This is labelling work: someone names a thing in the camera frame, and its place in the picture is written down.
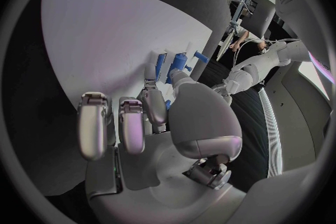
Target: person's arm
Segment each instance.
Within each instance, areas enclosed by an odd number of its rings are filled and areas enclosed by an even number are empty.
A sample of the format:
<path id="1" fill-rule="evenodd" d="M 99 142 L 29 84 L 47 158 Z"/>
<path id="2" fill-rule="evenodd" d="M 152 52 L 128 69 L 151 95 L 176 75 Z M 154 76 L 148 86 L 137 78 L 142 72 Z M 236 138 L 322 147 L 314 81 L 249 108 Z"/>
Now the person's arm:
<path id="1" fill-rule="evenodd" d="M 241 35 L 241 37 L 239 37 L 239 39 L 238 39 L 236 42 L 234 42 L 234 43 L 232 43 L 232 44 L 230 45 L 230 48 L 232 49 L 233 52 L 235 52 L 236 50 L 240 49 L 240 44 L 241 44 L 246 38 L 249 37 L 249 34 L 250 34 L 250 32 L 245 31 L 245 32 Z"/>

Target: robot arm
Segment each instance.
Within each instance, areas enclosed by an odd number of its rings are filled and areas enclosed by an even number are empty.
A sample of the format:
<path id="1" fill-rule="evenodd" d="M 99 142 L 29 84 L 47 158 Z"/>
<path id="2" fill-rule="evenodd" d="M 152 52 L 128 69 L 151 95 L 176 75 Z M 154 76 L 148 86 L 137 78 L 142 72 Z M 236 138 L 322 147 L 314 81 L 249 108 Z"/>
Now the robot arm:
<path id="1" fill-rule="evenodd" d="M 302 41 L 273 44 L 265 54 L 253 56 L 234 66 L 223 84 L 215 85 L 212 89 L 231 103 L 231 94 L 248 90 L 265 79 L 273 67 L 286 66 L 291 61 L 310 61 L 308 50 Z"/>

